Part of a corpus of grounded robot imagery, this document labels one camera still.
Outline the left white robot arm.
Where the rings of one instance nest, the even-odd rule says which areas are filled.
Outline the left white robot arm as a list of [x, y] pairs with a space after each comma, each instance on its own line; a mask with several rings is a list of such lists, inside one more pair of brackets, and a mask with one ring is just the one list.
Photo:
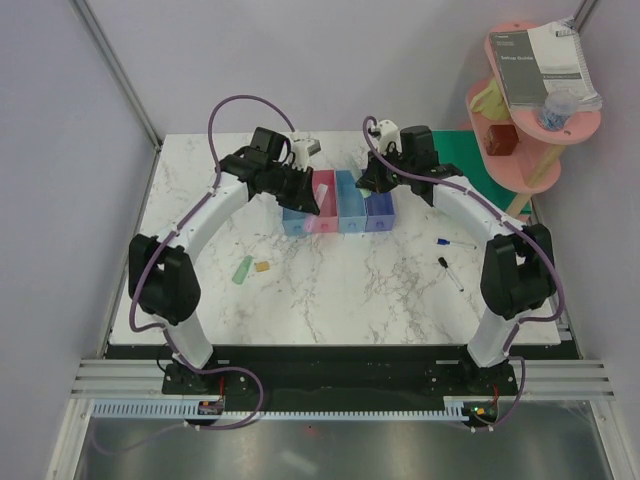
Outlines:
[[164, 393], [212, 394], [229, 371], [212, 363], [214, 347], [197, 316], [201, 287], [194, 264], [200, 253], [257, 194], [273, 196], [286, 209], [319, 214], [309, 160], [320, 150], [317, 139], [259, 127], [248, 145], [218, 161], [213, 185], [181, 219], [130, 241], [129, 327], [136, 333], [159, 329], [172, 350]]

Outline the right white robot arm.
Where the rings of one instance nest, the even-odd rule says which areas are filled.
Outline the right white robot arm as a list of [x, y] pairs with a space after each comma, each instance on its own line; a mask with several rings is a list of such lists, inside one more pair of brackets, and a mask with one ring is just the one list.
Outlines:
[[507, 375], [508, 355], [526, 323], [552, 322], [538, 310], [561, 292], [550, 231], [507, 215], [451, 163], [443, 164], [427, 126], [401, 129], [368, 116], [363, 135], [367, 167], [356, 185], [376, 194], [406, 185], [430, 207], [458, 221], [483, 248], [480, 291], [486, 305], [457, 371], [467, 392], [483, 392]]

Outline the pink bin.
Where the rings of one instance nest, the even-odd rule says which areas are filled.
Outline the pink bin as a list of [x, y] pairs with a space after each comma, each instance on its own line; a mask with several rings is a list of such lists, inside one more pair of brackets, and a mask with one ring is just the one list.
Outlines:
[[326, 193], [319, 204], [318, 216], [308, 215], [304, 223], [306, 233], [327, 234], [338, 231], [338, 208], [336, 203], [336, 178], [334, 170], [316, 170], [313, 173], [313, 191], [320, 185], [326, 186]]

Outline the medium blue bin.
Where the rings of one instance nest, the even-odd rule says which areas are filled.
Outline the medium blue bin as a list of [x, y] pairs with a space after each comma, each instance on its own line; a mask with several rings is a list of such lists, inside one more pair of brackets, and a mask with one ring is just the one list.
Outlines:
[[364, 197], [356, 188], [355, 180], [348, 170], [337, 170], [336, 193], [338, 208], [338, 229], [340, 233], [364, 233], [367, 212]]

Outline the purple bin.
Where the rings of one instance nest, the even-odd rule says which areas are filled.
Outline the purple bin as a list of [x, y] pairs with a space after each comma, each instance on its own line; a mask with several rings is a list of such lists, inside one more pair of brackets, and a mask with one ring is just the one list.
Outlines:
[[387, 232], [393, 229], [395, 223], [395, 209], [390, 192], [384, 194], [372, 193], [365, 199], [367, 221], [365, 231]]

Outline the pink highlighter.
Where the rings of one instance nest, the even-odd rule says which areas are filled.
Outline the pink highlighter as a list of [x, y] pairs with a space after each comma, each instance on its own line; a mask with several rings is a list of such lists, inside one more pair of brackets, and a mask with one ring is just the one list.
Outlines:
[[[314, 200], [316, 202], [316, 205], [318, 206], [318, 209], [321, 209], [323, 202], [326, 198], [327, 192], [328, 192], [328, 185], [324, 183], [320, 183], [315, 189]], [[318, 214], [308, 214], [303, 224], [304, 231], [306, 233], [312, 233], [315, 228], [315, 224], [317, 220], [318, 220]]]

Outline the light blue bin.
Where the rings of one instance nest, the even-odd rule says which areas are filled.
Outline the light blue bin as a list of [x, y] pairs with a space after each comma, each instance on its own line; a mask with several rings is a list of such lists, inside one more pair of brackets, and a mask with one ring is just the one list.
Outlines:
[[304, 225], [307, 219], [305, 212], [284, 208], [282, 211], [282, 225], [284, 232], [289, 237], [304, 236], [307, 234]]

